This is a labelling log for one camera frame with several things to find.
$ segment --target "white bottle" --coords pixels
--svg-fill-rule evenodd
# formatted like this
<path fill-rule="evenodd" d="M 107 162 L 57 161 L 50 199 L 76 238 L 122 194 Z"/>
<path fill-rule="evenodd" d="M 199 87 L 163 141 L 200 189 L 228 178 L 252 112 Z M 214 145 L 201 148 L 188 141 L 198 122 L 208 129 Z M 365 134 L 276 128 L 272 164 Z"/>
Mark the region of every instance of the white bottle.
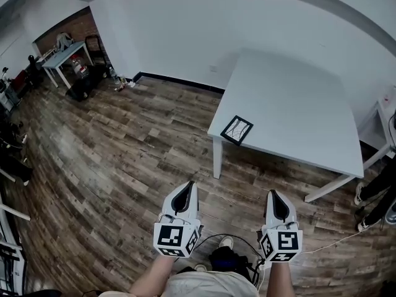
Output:
<path fill-rule="evenodd" d="M 115 71 L 114 68 L 112 68 L 112 67 L 110 67 L 110 76 L 111 76 L 111 78 L 113 78 L 114 83 L 115 83 L 116 85 L 118 85 L 118 84 L 119 84 L 119 79 L 118 79 L 118 77 L 117 77 L 116 71 Z"/>

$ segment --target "white cable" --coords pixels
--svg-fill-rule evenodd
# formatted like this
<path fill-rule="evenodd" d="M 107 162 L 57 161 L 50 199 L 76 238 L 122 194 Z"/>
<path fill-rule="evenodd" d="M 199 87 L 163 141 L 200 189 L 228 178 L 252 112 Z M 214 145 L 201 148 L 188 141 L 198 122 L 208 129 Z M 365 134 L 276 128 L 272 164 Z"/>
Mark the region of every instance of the white cable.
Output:
<path fill-rule="evenodd" d="M 363 231 L 366 231 L 366 230 L 370 229 L 370 228 L 371 228 L 373 225 L 375 225 L 375 224 L 376 224 L 376 223 L 374 223 L 374 224 L 368 226 L 366 229 L 361 230 L 360 232 L 357 232 L 357 233 L 355 233 L 355 234 L 353 234 L 353 235 L 349 235 L 349 236 L 347 236 L 346 238 L 342 238 L 341 240 L 338 240 L 337 242 L 334 242 L 334 243 L 332 243 L 332 244 L 330 244 L 330 245 L 328 245 L 328 246 L 320 247 L 319 249 L 316 249 L 315 251 L 302 252 L 302 253 L 300 253 L 300 254 L 315 253 L 315 252 L 317 252 L 317 251 L 320 251 L 320 250 L 323 250 L 323 249 L 327 249 L 327 248 L 329 248 L 329 247 L 331 247 L 331 246 L 333 246 L 333 245 L 336 245 L 337 243 L 339 243 L 339 242 L 341 242 L 341 241 L 343 241 L 343 240 L 352 238 L 353 236 L 358 235 L 358 234 L 362 233 Z"/>
<path fill-rule="evenodd" d="M 163 216 L 171 217 L 171 218 L 172 218 L 172 221 L 171 221 L 170 223 L 173 223 L 175 220 L 181 220 L 181 221 L 183 221 L 183 225 L 190 225 L 190 224 L 191 224 L 190 222 L 188 222 L 188 221 L 185 220 L 185 219 L 175 217 L 174 215 L 170 215 L 170 214 L 168 214 L 168 213 L 160 213 L 160 214 L 158 215 L 158 222 L 161 221 L 161 218 L 162 218 Z"/>
<path fill-rule="evenodd" d="M 261 283 L 257 289 L 258 292 L 260 292 L 261 285 L 264 283 L 264 278 L 265 278 L 265 269 L 262 271 L 262 280 L 261 280 Z"/>

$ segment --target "black baseboard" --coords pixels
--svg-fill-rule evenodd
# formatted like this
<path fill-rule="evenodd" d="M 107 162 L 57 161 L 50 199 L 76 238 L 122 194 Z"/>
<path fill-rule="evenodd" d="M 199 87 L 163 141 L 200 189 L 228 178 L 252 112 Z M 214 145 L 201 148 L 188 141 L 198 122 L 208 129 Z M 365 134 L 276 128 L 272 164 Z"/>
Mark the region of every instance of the black baseboard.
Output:
<path fill-rule="evenodd" d="M 177 84 L 182 84 L 182 85 L 187 85 L 199 89 L 204 89 L 204 90 L 209 90 L 211 92 L 216 92 L 216 93 L 224 93 L 224 89 L 216 88 L 213 86 L 205 85 L 205 84 L 200 84 L 198 82 L 191 82 L 189 80 L 184 80 L 184 79 L 178 79 L 178 78 L 173 78 L 173 77 L 168 77 L 168 76 L 162 76 L 162 75 L 156 75 L 156 74 L 149 74 L 147 72 L 139 72 L 135 75 L 135 77 L 132 78 L 133 82 L 137 82 L 140 78 L 142 77 L 149 77 L 149 78 L 155 78 L 155 79 L 161 79 L 161 80 L 166 80 L 168 82 L 174 82 Z"/>

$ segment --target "table leg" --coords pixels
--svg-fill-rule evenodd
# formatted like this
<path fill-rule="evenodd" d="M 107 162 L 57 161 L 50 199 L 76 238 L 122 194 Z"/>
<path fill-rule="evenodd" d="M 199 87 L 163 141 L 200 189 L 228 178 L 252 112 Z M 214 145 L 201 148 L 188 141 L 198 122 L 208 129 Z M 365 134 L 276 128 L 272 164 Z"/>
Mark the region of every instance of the table leg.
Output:
<path fill-rule="evenodd" d="M 44 68 L 44 70 L 47 73 L 49 79 L 51 79 L 52 83 L 55 85 L 55 87 L 58 88 L 58 85 L 57 85 L 55 79 L 53 79 L 53 77 L 51 76 L 50 72 L 48 71 L 48 68 Z"/>
<path fill-rule="evenodd" d="M 25 219 L 27 221 L 30 221 L 30 217 L 28 215 L 26 215 L 26 214 L 24 214 L 22 212 L 16 211 L 15 209 L 8 207 L 7 205 L 0 204 L 0 209 L 3 209 L 3 210 L 5 210 L 5 211 L 7 211 L 7 212 L 9 212 L 9 213 L 11 213 L 13 215 L 16 215 L 19 218 L 22 218 L 22 219 Z"/>
<path fill-rule="evenodd" d="M 304 201 L 311 202 L 312 200 L 315 200 L 315 199 L 318 199 L 324 195 L 327 195 L 328 193 L 332 192 L 333 190 L 341 187 L 342 185 L 345 185 L 347 182 L 351 181 L 353 178 L 355 178 L 355 177 L 348 176 L 348 175 L 341 175 L 340 177 L 333 180 L 331 183 L 328 183 L 327 185 L 320 188 L 318 191 L 305 196 Z"/>
<path fill-rule="evenodd" d="M 6 173 L 5 171 L 3 171 L 1 168 L 0 168 L 0 174 L 11 180 L 13 183 L 15 182 L 15 178 L 12 177 L 10 174 Z"/>
<path fill-rule="evenodd" d="M 377 153 L 375 153 L 371 158 L 365 161 L 363 164 L 363 169 L 366 170 L 369 167 L 371 167 L 376 161 L 380 160 L 382 157 L 387 155 L 387 153 L 390 151 L 390 144 L 386 143 Z M 348 176 L 348 175 L 341 175 L 337 179 L 333 180 L 331 183 L 328 183 L 327 185 L 323 186 L 320 188 L 318 191 L 313 192 L 312 194 L 309 194 L 305 196 L 304 201 L 305 202 L 311 202 L 312 200 L 318 199 L 333 190 L 341 187 L 342 185 L 345 185 L 347 182 L 351 181 L 354 176 Z"/>
<path fill-rule="evenodd" d="M 89 56 L 88 49 L 87 49 L 87 45 L 86 45 L 85 43 L 84 43 L 84 51 L 85 51 L 85 54 L 87 54 L 88 59 L 89 59 L 89 61 L 91 62 L 91 65 L 93 65 L 91 56 Z"/>
<path fill-rule="evenodd" d="M 67 81 L 66 77 L 62 74 L 61 70 L 59 69 L 59 67 L 56 68 L 56 71 L 58 72 L 59 76 L 61 76 L 63 82 L 65 83 L 65 85 L 70 89 L 72 86 L 69 84 L 69 82 Z"/>
<path fill-rule="evenodd" d="M 223 140 L 213 138 L 213 177 L 219 179 L 222 172 Z"/>

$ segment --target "white shirt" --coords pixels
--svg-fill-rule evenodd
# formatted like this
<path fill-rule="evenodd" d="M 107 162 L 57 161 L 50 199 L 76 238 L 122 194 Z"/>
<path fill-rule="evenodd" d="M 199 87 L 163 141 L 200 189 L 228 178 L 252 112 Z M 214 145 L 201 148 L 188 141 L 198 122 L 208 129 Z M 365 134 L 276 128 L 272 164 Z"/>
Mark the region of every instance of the white shirt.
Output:
<path fill-rule="evenodd" d="M 135 296 L 107 291 L 100 297 Z M 259 292 L 251 282 L 234 272 L 185 272 L 168 280 L 161 297 L 259 297 Z"/>
<path fill-rule="evenodd" d="M 8 86 L 10 86 L 10 82 L 8 81 L 8 76 L 7 76 L 6 72 L 2 73 L 1 79 L 5 83 L 6 87 L 8 88 Z"/>

